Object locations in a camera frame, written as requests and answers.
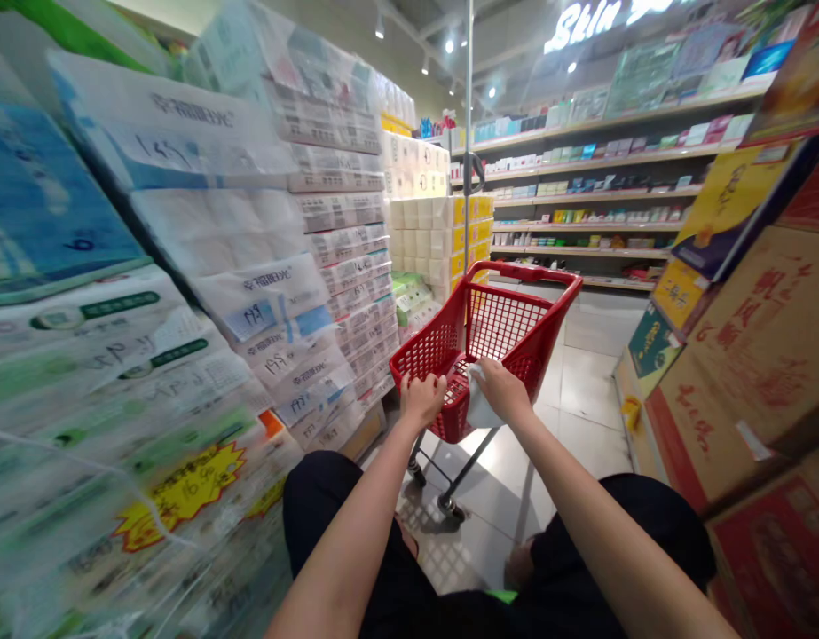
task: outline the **red shopping cart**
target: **red shopping cart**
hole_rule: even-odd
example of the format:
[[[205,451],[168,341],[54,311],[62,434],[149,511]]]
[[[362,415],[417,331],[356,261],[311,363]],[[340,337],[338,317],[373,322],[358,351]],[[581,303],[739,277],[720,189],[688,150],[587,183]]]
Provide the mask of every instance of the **red shopping cart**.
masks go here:
[[[560,282],[566,285],[566,290],[556,302],[549,302],[541,297],[472,282],[478,272],[486,269],[529,282]],[[429,430],[448,444],[459,443],[473,430],[466,421],[468,365],[482,357],[499,360],[524,382],[531,402],[536,401],[557,333],[582,285],[583,278],[572,273],[502,262],[474,263],[436,317],[391,358],[394,383],[400,388],[404,375],[421,379],[429,373],[444,375],[447,378],[445,404]],[[459,522],[465,520],[465,513],[453,500],[453,492],[497,432],[498,429],[489,431],[455,479],[450,479],[421,450],[426,431],[415,441],[409,472],[418,485],[427,484],[415,459],[418,453],[424,455],[449,483],[448,489],[438,497],[439,508]]]

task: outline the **hand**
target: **hand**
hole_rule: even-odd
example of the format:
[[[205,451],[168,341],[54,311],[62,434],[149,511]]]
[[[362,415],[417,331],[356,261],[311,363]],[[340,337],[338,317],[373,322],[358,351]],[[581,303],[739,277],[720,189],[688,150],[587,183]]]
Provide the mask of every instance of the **hand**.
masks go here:
[[[432,373],[423,382],[417,377],[409,382],[404,375],[400,382],[400,421],[411,423],[418,432],[427,428],[438,417],[445,403],[447,380]]]
[[[492,410],[505,423],[512,426],[523,415],[533,412],[527,390],[518,377],[494,359],[481,358],[477,363],[483,370],[484,377],[477,371],[472,371],[471,375],[480,384],[480,390],[483,391]]]

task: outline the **illuminated sign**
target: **illuminated sign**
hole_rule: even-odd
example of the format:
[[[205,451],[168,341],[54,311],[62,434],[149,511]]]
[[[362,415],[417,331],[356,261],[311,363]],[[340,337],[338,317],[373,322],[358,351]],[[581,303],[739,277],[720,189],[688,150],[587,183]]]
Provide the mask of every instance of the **illuminated sign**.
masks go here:
[[[673,0],[633,0],[631,11],[626,20],[627,25],[633,25],[646,13],[663,13]],[[591,38],[596,34],[608,31],[622,8],[622,0],[608,4],[601,0],[595,13],[591,13],[591,4],[575,3],[565,8],[557,21],[554,36],[545,43],[543,52],[560,51],[568,44],[576,44]]]

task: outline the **pole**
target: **pole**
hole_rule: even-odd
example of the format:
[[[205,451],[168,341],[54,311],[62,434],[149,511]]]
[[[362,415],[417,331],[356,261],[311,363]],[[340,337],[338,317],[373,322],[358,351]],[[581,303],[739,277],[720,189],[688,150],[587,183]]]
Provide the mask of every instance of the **pole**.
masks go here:
[[[469,197],[471,194],[471,102],[474,86],[471,82],[474,75],[474,0],[465,2],[465,38],[468,50],[465,61],[465,153],[462,155],[462,197],[465,198],[465,255],[462,258],[462,275],[469,269]]]

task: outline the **black pants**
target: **black pants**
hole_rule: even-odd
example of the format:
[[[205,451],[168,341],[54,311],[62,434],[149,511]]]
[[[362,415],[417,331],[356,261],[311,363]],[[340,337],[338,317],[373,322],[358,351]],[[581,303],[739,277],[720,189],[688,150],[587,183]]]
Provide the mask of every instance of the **black pants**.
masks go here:
[[[291,471],[284,519],[295,577],[361,476],[352,461],[326,451],[306,455]],[[614,475],[601,484],[704,592],[716,565],[705,528],[687,502],[639,475]],[[534,574],[511,605],[480,591],[438,596],[392,522],[359,636],[625,636],[559,515],[535,539],[531,556]]]

